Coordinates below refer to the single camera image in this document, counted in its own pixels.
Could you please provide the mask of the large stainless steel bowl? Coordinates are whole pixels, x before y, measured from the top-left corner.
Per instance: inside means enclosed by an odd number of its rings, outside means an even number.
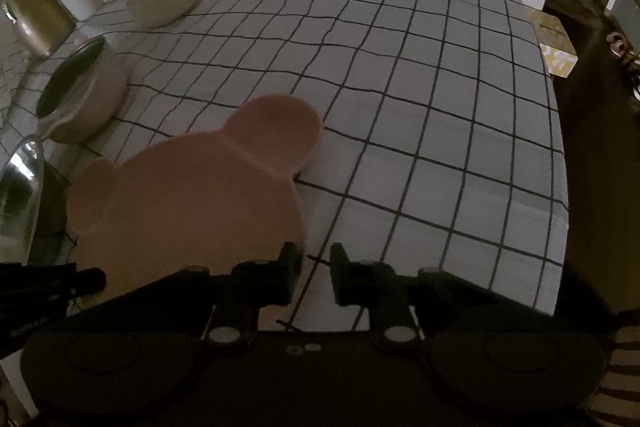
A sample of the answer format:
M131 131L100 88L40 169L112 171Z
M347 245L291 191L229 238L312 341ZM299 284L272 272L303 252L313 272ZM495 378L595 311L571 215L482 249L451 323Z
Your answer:
M52 265L65 231L65 183L38 136L26 136L1 170L1 261Z

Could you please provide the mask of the dark wooden chair right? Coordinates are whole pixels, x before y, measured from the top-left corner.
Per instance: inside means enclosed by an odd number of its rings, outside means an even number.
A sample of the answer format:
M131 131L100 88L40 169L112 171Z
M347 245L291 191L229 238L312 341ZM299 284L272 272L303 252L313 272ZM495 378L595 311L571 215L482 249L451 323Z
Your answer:
M639 327L625 326L615 336L615 345L602 381L588 410L601 426L638 426Z

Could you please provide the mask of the gold thermos carafe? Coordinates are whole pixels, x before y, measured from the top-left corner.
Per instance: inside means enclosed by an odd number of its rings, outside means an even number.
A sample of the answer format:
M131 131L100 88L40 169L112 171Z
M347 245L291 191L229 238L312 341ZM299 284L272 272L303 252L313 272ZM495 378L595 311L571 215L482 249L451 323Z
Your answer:
M55 53L76 28L60 0L1 0L1 9L18 41L38 60Z

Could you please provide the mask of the pink shoes pair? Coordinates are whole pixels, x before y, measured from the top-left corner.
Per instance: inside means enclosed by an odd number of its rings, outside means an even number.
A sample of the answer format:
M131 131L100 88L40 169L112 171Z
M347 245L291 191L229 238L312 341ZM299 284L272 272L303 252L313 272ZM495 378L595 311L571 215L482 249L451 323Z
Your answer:
M606 36L606 42L610 46L612 54L617 58L631 58L631 60L634 60L638 57L629 40L619 31L610 32Z

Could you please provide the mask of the small steel bowl pink rim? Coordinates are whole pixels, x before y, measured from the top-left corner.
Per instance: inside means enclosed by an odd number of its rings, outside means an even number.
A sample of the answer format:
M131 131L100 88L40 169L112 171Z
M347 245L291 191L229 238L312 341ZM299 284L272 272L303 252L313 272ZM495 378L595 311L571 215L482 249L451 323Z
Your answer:
M124 66L107 40L87 40L55 69L42 91L36 135L60 144L89 139L119 110L127 89Z

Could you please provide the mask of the checkered white tablecloth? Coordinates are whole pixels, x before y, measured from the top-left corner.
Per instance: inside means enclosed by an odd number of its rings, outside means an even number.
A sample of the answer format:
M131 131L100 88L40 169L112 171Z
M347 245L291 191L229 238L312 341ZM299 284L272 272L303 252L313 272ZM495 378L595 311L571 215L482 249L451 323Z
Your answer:
M521 0L198 0L145 30L113 0L81 24L130 81L84 145L49 145L71 178L171 136L220 127L251 98L313 105L322 138L296 184L308 263L277 329L362 329L334 303L329 249L402 274L441 269L543 314L568 231L553 84Z

